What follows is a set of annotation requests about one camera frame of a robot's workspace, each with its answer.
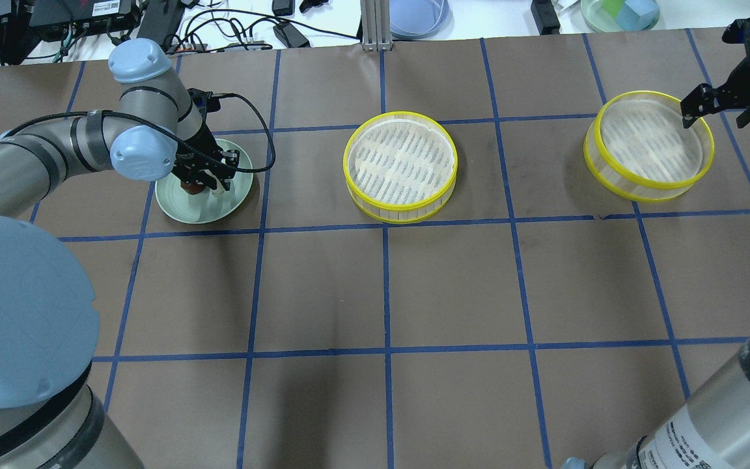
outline blue block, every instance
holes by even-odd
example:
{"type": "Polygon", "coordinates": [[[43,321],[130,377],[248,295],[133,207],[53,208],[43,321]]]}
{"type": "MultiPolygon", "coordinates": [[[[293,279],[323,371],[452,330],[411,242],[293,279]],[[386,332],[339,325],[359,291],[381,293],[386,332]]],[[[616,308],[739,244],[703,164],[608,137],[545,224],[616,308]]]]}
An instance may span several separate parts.
{"type": "Polygon", "coordinates": [[[625,31],[640,31],[658,17],[655,0],[626,0],[615,21],[625,31]]]}

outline metal post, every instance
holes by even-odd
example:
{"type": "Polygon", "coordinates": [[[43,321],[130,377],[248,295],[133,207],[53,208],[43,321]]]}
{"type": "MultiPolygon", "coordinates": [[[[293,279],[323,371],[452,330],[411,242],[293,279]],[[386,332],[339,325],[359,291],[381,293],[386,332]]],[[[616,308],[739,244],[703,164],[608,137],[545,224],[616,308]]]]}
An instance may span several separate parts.
{"type": "Polygon", "coordinates": [[[361,23],[363,50],[393,50],[393,34],[389,29],[389,0],[361,0],[361,23]]]}

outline green block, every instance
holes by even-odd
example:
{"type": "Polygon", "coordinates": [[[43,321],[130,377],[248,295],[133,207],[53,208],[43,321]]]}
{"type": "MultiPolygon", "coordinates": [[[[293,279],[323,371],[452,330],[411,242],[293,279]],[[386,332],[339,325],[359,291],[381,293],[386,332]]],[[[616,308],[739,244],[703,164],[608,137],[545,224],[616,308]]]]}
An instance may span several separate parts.
{"type": "Polygon", "coordinates": [[[624,0],[604,0],[604,3],[601,4],[601,8],[612,18],[618,17],[618,12],[621,11],[623,6],[624,0]]]}

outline yellow rim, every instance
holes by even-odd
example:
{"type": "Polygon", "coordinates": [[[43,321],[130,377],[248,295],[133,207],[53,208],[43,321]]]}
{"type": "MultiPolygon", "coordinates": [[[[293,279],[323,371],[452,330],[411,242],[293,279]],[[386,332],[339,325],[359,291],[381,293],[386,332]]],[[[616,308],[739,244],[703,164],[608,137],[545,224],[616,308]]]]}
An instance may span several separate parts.
{"type": "Polygon", "coordinates": [[[598,182],[601,183],[603,187],[607,188],[610,192],[615,193],[615,195],[619,195],[625,199],[635,200],[636,202],[644,202],[645,204],[658,204],[660,202],[667,202],[667,200],[676,199],[676,197],[682,195],[681,193],[678,193],[678,195],[667,197],[666,199],[651,199],[649,197],[634,195],[634,193],[629,193],[625,190],[620,190],[613,183],[607,181],[607,179],[598,172],[598,169],[595,168],[595,163],[592,162],[592,156],[589,154],[588,145],[583,146],[583,159],[586,160],[586,166],[587,168],[589,168],[589,172],[592,173],[592,176],[595,176],[595,179],[598,179],[598,182]]]}
{"type": "Polygon", "coordinates": [[[419,223],[420,221],[426,220],[429,217],[434,216],[434,214],[437,214],[438,211],[440,211],[444,207],[444,205],[447,204],[447,200],[450,200],[450,198],[452,196],[453,196],[453,193],[450,192],[450,194],[447,196],[447,198],[444,199],[441,202],[441,205],[439,205],[438,207],[436,207],[436,209],[434,211],[431,211],[429,214],[426,214],[425,216],[416,217],[416,218],[411,219],[411,220],[390,220],[390,219],[387,219],[387,218],[384,218],[384,217],[381,217],[381,216],[376,216],[375,214],[373,214],[372,212],[370,212],[369,210],[367,210],[366,208],[364,208],[363,205],[360,205],[360,203],[357,202],[357,199],[355,199],[354,196],[352,196],[352,202],[354,202],[355,205],[357,205],[357,207],[360,208],[360,210],[364,214],[367,214],[368,216],[373,217],[373,219],[375,219],[375,220],[382,221],[384,223],[390,223],[390,225],[410,225],[410,223],[419,223]]]}
{"type": "Polygon", "coordinates": [[[662,98],[669,99],[670,101],[673,101],[677,104],[681,103],[677,98],[665,94],[663,92],[658,91],[630,91],[625,92],[620,95],[617,95],[615,98],[610,99],[606,104],[604,104],[603,107],[601,107],[601,110],[598,111],[598,115],[595,116],[595,131],[593,132],[595,135],[595,145],[598,146],[598,151],[601,152],[601,157],[604,158],[604,160],[607,162],[607,164],[610,166],[610,168],[615,169],[617,173],[622,175],[624,178],[629,179],[630,181],[633,181],[633,183],[642,185],[644,187],[649,187],[651,189],[661,189],[661,190],[671,190],[671,189],[681,189],[683,187],[689,186],[691,184],[694,184],[696,181],[698,181],[702,176],[705,176],[705,173],[708,172],[709,169],[711,169],[711,163],[714,162],[714,154],[716,152],[716,147],[714,145],[714,135],[711,134],[711,128],[708,127],[708,123],[705,122],[705,119],[700,118],[699,124],[702,125],[703,130],[706,134],[708,134],[708,139],[711,142],[710,149],[709,149],[709,155],[708,155],[708,163],[705,164],[705,166],[702,167],[702,169],[699,170],[699,172],[693,176],[693,178],[685,179],[684,181],[679,181],[676,183],[663,183],[660,181],[653,181],[648,178],[643,178],[639,175],[636,175],[636,173],[631,172],[629,169],[624,168],[621,166],[621,163],[619,163],[613,154],[609,152],[607,149],[607,145],[604,145],[604,139],[601,137],[601,120],[604,118],[604,112],[607,110],[609,106],[611,106],[613,103],[615,103],[617,100],[625,98],[627,96],[631,96],[634,94],[653,94],[656,96],[660,96],[662,98]]]}
{"type": "MultiPolygon", "coordinates": [[[[363,123],[363,125],[361,125],[360,127],[357,128],[357,130],[355,130],[354,134],[352,134],[351,137],[349,137],[349,142],[346,143],[346,149],[343,151],[343,175],[346,177],[346,186],[349,187],[349,190],[354,192],[356,196],[363,199],[367,204],[373,205],[378,208],[382,208],[383,210],[396,210],[396,211],[415,210],[415,208],[422,208],[426,205],[429,205],[431,202],[438,200],[442,195],[444,195],[444,193],[447,192],[447,190],[450,189],[450,187],[456,181],[456,170],[458,170],[458,166],[459,166],[459,157],[456,154],[456,145],[453,143],[453,139],[450,138],[450,134],[448,134],[447,131],[444,130],[444,127],[441,127],[441,125],[438,124],[438,122],[434,121],[434,119],[430,119],[425,115],[420,115],[419,113],[414,113],[411,111],[393,111],[390,113],[384,113],[383,115],[377,115],[367,120],[366,122],[363,123]],[[441,130],[441,133],[443,133],[444,136],[447,138],[447,142],[450,143],[450,149],[453,151],[453,172],[450,175],[450,178],[447,179],[447,183],[444,184],[440,190],[438,190],[436,193],[434,193],[430,197],[420,200],[419,202],[413,202],[413,204],[397,205],[397,204],[384,204],[384,202],[379,202],[378,200],[375,200],[372,197],[369,197],[368,195],[363,193],[363,190],[360,190],[357,187],[357,185],[354,183],[354,181],[352,181],[352,176],[349,173],[349,150],[352,148],[352,142],[354,142],[357,139],[359,134],[363,130],[365,130],[365,128],[369,124],[372,124],[378,119],[383,119],[383,118],[394,116],[394,115],[411,115],[411,116],[420,118],[422,120],[425,120],[426,122],[429,122],[430,124],[434,125],[434,127],[438,128],[438,130],[441,130]]],[[[386,221],[387,223],[395,223],[390,220],[382,220],[382,221],[386,221]]]]}

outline yellow basket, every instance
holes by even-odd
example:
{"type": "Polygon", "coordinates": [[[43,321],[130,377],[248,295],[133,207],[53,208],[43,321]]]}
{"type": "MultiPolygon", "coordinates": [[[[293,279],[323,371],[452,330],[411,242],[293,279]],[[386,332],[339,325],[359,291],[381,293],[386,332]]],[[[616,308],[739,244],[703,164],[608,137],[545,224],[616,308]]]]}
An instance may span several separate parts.
{"type": "Polygon", "coordinates": [[[662,92],[632,91],[604,104],[583,143],[595,178],[626,199],[664,202],[705,176],[714,137],[705,119],[682,128],[679,103],[662,92]]]}
{"type": "Polygon", "coordinates": [[[375,116],[346,144],[343,173],[355,205],[376,220],[415,223],[456,186],[456,145],[438,122],[409,111],[375,116]]]}

